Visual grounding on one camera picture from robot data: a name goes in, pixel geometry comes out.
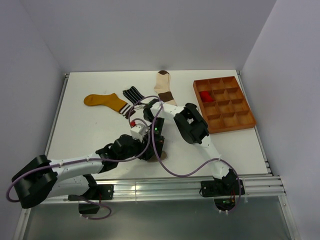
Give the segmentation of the taupe sock maroon stripes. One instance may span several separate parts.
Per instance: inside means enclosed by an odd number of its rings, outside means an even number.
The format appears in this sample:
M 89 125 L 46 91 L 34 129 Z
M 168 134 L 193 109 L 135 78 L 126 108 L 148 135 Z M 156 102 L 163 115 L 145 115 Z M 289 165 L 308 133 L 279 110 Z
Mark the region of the taupe sock maroon stripes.
M 165 151 L 162 151 L 161 152 L 161 155 L 160 155 L 160 160 L 163 161 L 165 159 L 168 158 L 168 155 Z M 158 162 L 158 158 L 156 155 L 152 156 L 149 160 L 147 160 L 148 163 L 155 163 L 155 162 Z

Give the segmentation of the red christmas sock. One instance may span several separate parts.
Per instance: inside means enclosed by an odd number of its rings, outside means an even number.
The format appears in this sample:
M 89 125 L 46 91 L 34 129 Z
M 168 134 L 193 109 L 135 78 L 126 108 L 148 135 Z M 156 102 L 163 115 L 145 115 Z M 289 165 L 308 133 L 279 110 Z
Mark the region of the red christmas sock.
M 215 101 L 215 99 L 211 96 L 211 93 L 209 91 L 200 91 L 199 95 L 203 103 L 212 103 Z

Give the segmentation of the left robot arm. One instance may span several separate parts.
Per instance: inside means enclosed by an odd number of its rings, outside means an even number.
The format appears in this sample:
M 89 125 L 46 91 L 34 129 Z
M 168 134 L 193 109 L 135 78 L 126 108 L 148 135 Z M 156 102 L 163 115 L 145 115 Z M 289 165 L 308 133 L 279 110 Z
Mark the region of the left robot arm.
M 121 161 L 132 158 L 148 161 L 155 154 L 161 154 L 164 138 L 154 140 L 148 136 L 138 140 L 123 134 L 87 156 L 53 160 L 39 155 L 11 179 L 17 201 L 22 208 L 29 209 L 57 196 L 67 196 L 71 201 L 78 196 L 98 200 L 107 195 L 107 191 L 97 184 L 93 175 L 111 171 Z

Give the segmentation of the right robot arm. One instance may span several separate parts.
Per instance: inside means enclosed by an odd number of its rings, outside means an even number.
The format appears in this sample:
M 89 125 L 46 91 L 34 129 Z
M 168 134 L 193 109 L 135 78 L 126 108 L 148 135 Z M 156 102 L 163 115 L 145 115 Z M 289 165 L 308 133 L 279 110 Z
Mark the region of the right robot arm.
M 185 106 L 175 106 L 154 98 L 143 107 L 143 118 L 151 122 L 152 130 L 155 129 L 157 118 L 173 121 L 183 140 L 195 147 L 204 159 L 204 162 L 190 173 L 177 174 L 169 170 L 156 153 L 159 164 L 170 175 L 186 178 L 208 166 L 213 179 L 218 181 L 216 189 L 220 194 L 229 194 L 234 188 L 234 182 L 237 182 L 239 187 L 241 186 L 237 171 L 221 158 L 221 154 L 213 144 L 208 124 L 195 104 L 186 103 Z

